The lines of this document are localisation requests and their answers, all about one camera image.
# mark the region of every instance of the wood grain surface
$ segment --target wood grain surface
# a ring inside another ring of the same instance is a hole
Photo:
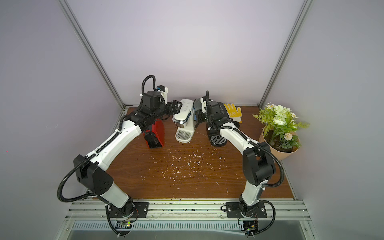
[[[259,139],[263,125],[252,114],[257,107],[242,107],[240,130]],[[115,158],[107,173],[132,198],[238,198],[246,179],[242,155],[228,142],[223,147],[209,143],[205,123],[196,129],[189,143],[175,139],[177,127],[171,118],[163,121],[165,147],[148,149],[141,134]],[[269,183],[280,177],[278,167]],[[267,188],[262,198],[293,198],[285,179],[276,188]]]

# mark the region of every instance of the black bracket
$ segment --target black bracket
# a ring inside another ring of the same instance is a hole
[[[148,212],[149,202],[134,202],[133,215],[131,218],[146,218]],[[117,208],[110,207],[109,217],[110,218],[121,218],[121,211]]]
[[[227,218],[244,218],[240,211],[239,202],[226,202]],[[267,218],[264,203],[259,202],[253,209],[258,218]]]
[[[260,146],[270,151],[266,142],[261,142]],[[276,167],[273,158],[257,146],[246,148],[243,151],[243,173],[251,184],[258,186],[265,179],[272,177],[275,172]]]

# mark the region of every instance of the yellow glove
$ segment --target yellow glove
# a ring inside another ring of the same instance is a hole
[[[236,121],[236,122],[240,122],[242,123],[243,121],[241,121],[241,108],[237,108],[236,110],[236,107],[235,105],[232,103],[226,103],[224,104],[225,108],[227,109],[227,112],[229,113],[229,116],[230,118],[232,118],[233,121]]]

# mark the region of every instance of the gray wall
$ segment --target gray wall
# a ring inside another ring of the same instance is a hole
[[[1,239],[53,239],[58,184],[119,112],[57,1],[0,2]],[[83,191],[72,177],[64,194]]]
[[[267,102],[309,129],[284,160],[321,239],[383,233],[384,1],[314,1]]]
[[[68,2],[124,103],[153,74],[170,100],[256,104],[304,0]]]

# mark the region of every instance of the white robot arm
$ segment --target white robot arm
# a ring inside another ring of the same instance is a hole
[[[264,203],[271,205],[273,210],[272,221],[262,230],[258,230],[255,221],[243,222],[244,231],[248,236],[266,231],[275,220],[275,208],[269,201],[260,201],[260,196],[265,187],[277,187],[284,180],[284,170],[279,160],[270,152],[270,147],[266,142],[258,141],[248,137],[238,129],[238,122],[234,122],[228,115],[223,103],[212,101],[209,98],[209,92],[194,102],[194,119],[197,125],[205,122],[207,124],[207,134],[213,146],[224,146],[230,141],[243,155],[243,173],[247,182],[245,189],[240,196],[239,202],[227,202],[225,207],[227,217],[233,212],[240,212],[244,218],[266,217]],[[280,179],[274,184],[267,182],[276,172],[275,163],[280,169]]]
[[[153,91],[144,93],[145,82],[149,78],[153,78]],[[166,115],[179,113],[182,103],[178,101],[167,102],[168,88],[161,85],[156,88],[155,81],[153,75],[149,75],[144,79],[140,105],[132,113],[120,119],[119,127],[114,134],[85,157],[78,155],[73,160],[75,167],[64,177],[57,190],[57,198],[60,201],[73,202],[88,196],[97,196],[107,205],[106,211],[109,223],[110,214],[113,214],[114,217],[125,217],[133,214],[135,206],[132,198],[124,193],[105,171],[115,157],[135,137],[144,131],[146,134],[151,134],[152,125],[156,121],[161,120]],[[155,143],[159,141],[154,135],[150,139]],[[91,193],[68,199],[63,197],[63,187],[68,178],[74,173],[76,173],[77,180],[87,187]],[[119,234],[112,226],[111,228],[115,233]]]

